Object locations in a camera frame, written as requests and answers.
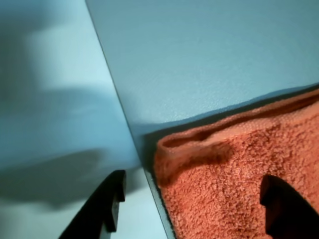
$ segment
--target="blue surface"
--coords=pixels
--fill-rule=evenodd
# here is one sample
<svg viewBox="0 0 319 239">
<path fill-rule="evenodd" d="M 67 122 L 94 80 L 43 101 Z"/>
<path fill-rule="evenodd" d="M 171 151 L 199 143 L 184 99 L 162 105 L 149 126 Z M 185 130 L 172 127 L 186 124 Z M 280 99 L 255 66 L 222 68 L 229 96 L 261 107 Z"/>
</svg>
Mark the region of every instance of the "blue surface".
<svg viewBox="0 0 319 239">
<path fill-rule="evenodd" d="M 167 128 L 318 82 L 317 0 L 87 3 L 162 218 L 150 169 Z"/>
</svg>

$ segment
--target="terry cloth towel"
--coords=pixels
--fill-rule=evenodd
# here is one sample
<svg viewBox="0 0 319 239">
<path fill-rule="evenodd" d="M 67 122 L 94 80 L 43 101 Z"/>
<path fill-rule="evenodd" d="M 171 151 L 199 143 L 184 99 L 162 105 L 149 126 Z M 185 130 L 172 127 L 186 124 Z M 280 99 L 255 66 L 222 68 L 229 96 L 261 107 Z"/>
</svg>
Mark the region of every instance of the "terry cloth towel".
<svg viewBox="0 0 319 239">
<path fill-rule="evenodd" d="M 264 239 L 263 175 L 319 211 L 319 90 L 175 133 L 155 174 L 178 239 Z"/>
</svg>

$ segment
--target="black object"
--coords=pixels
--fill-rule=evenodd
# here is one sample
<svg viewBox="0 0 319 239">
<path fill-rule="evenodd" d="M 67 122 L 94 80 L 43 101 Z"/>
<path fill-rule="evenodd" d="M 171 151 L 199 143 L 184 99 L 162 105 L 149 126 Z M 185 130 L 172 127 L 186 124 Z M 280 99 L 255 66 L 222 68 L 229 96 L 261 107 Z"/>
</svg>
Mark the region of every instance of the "black object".
<svg viewBox="0 0 319 239">
<path fill-rule="evenodd" d="M 319 215 L 287 182 L 265 175 L 260 204 L 266 207 L 266 233 L 274 239 L 318 239 Z"/>
<path fill-rule="evenodd" d="M 116 231 L 119 203 L 125 201 L 126 173 L 111 173 L 77 213 L 60 239 L 99 239 Z"/>
</svg>

